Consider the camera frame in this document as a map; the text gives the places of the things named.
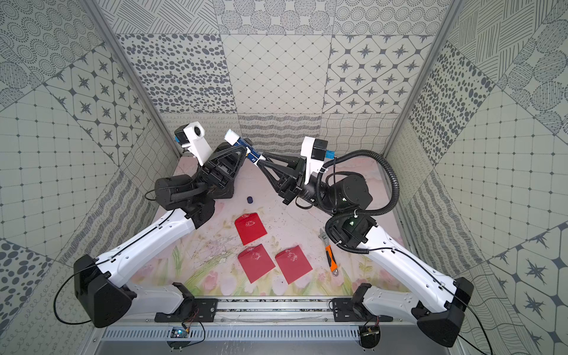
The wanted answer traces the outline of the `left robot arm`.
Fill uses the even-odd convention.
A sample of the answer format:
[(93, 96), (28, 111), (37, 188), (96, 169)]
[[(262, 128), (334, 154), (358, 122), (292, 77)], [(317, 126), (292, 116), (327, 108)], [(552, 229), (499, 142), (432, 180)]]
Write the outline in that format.
[(125, 316), (153, 314), (157, 322), (183, 322), (197, 312), (194, 295), (179, 282), (143, 287), (132, 277), (158, 254), (205, 225), (217, 199), (228, 199), (246, 160), (244, 146), (221, 146), (193, 176), (159, 178), (155, 200), (167, 213), (123, 244), (74, 263), (75, 297), (96, 328)]

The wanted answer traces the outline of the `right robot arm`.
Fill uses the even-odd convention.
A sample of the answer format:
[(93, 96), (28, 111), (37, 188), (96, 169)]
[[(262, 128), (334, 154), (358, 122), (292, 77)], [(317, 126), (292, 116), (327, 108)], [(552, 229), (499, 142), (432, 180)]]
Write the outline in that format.
[[(382, 208), (369, 208), (372, 198), (361, 174), (336, 169), (337, 164), (358, 157), (374, 160), (388, 177), (392, 195)], [(367, 256), (408, 288), (398, 292), (369, 283), (358, 286), (352, 304), (360, 318), (389, 316), (412, 322), (435, 343), (454, 346), (474, 286), (463, 277), (453, 279), (436, 271), (378, 224), (375, 218), (391, 212), (399, 200), (399, 181), (383, 156), (361, 149), (323, 162), (315, 172), (309, 171), (307, 158), (285, 155), (266, 153), (255, 164), (285, 204), (299, 197), (329, 214), (324, 233), (331, 244)]]

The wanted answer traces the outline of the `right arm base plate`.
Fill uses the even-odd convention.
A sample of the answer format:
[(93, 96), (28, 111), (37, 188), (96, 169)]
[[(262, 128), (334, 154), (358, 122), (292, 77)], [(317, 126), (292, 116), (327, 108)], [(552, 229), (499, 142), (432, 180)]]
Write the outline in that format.
[(328, 307), (334, 314), (335, 322), (393, 322), (390, 316), (376, 316), (362, 305), (353, 303), (351, 298), (333, 298)]

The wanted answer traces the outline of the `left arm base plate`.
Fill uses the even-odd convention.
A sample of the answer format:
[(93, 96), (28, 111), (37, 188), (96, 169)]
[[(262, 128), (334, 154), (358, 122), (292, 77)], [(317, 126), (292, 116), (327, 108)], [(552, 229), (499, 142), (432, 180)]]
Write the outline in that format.
[(186, 298), (173, 312), (158, 312), (154, 321), (158, 323), (214, 322), (217, 304), (218, 299)]

